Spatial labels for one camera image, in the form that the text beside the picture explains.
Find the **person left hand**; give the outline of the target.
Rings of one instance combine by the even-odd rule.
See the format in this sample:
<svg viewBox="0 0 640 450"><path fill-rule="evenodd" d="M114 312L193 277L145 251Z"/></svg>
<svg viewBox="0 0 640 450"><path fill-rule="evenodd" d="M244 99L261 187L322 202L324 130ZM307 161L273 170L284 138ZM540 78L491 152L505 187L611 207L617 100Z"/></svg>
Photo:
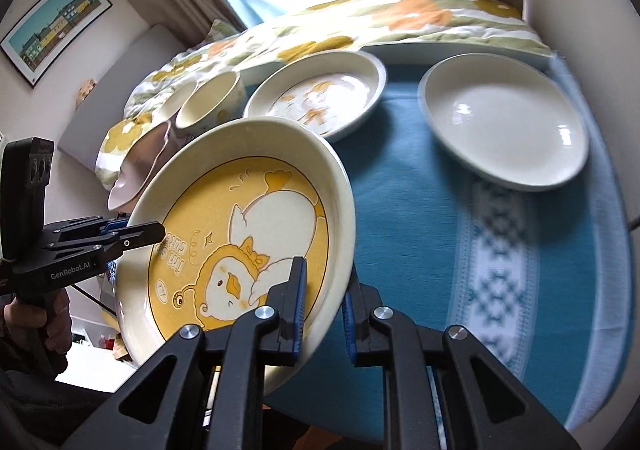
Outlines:
<svg viewBox="0 0 640 450"><path fill-rule="evenodd" d="M52 352L65 355L72 346L72 319L70 319L70 299L65 289L58 290L52 303L52 315L42 308L26 305L17 299L3 307L3 318L14 342L29 348L28 338L44 328L47 336L44 345Z"/></svg>

